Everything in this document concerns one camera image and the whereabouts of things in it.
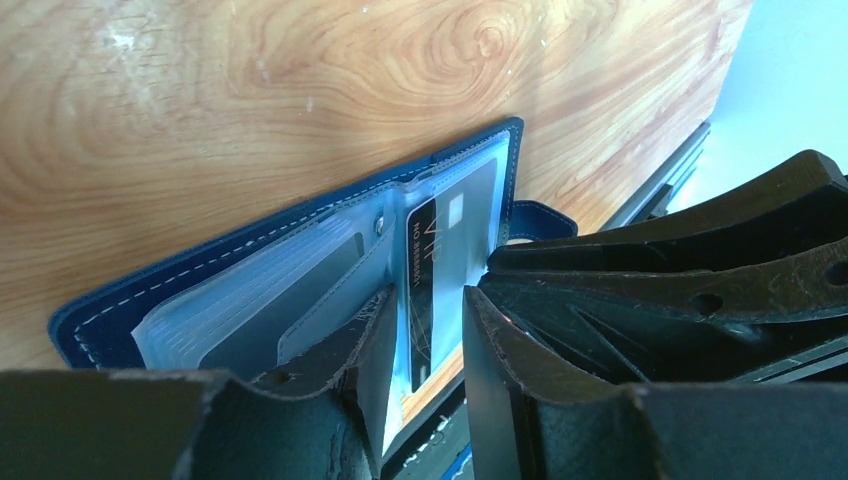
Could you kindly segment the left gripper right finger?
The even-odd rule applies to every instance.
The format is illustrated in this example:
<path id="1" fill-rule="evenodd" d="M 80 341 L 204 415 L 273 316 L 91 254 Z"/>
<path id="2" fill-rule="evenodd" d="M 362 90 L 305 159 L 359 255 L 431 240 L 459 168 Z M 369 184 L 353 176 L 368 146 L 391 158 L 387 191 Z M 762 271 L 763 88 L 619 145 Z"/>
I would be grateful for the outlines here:
<path id="1" fill-rule="evenodd" d="M 843 479 L 843 383 L 607 383 L 463 298 L 478 479 Z"/>

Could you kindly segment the black VIP card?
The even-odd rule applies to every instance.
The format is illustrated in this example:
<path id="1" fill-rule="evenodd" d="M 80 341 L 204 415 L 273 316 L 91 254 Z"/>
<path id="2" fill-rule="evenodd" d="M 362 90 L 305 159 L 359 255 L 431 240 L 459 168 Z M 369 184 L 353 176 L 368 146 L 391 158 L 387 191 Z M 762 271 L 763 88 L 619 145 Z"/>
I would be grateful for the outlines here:
<path id="1" fill-rule="evenodd" d="M 441 192 L 406 218 L 406 292 L 410 390 L 418 391 L 461 343 L 456 227 L 464 197 Z"/>

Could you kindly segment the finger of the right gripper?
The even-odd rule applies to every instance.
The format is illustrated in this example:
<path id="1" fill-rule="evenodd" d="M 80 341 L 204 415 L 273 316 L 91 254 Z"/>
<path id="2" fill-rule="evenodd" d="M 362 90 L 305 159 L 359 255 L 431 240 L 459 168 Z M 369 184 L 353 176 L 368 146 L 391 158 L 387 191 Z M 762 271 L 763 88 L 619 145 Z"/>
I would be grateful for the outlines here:
<path id="1" fill-rule="evenodd" d="M 706 202 L 572 238 L 509 245 L 492 271 L 723 271 L 802 253 L 847 235 L 847 177 L 816 150 Z"/>
<path id="2" fill-rule="evenodd" d="M 847 361 L 847 245 L 500 249 L 480 283 L 508 317 L 611 381 L 789 383 Z"/>

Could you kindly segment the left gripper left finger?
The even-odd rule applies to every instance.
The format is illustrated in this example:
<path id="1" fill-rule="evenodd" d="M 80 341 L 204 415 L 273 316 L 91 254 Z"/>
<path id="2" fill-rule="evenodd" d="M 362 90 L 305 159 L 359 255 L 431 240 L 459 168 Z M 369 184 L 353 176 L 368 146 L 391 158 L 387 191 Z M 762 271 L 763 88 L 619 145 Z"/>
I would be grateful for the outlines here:
<path id="1" fill-rule="evenodd" d="M 245 382 L 224 370 L 10 370 L 5 479 L 376 479 L 397 292 Z"/>

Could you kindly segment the blue leather card holder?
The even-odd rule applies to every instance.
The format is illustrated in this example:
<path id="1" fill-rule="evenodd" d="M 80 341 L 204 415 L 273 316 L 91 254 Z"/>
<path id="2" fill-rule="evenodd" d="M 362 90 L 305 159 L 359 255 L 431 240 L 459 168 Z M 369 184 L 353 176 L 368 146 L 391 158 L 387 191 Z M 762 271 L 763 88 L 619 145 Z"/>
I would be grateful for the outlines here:
<path id="1" fill-rule="evenodd" d="M 418 160 L 308 199 L 134 272 L 61 307 L 48 334 L 73 368 L 227 369 L 251 380 L 398 288 L 383 450 L 409 384 L 409 212 L 456 189 L 458 311 L 488 256 L 511 239 L 567 238 L 565 215 L 514 197 L 524 123 L 512 117 Z"/>

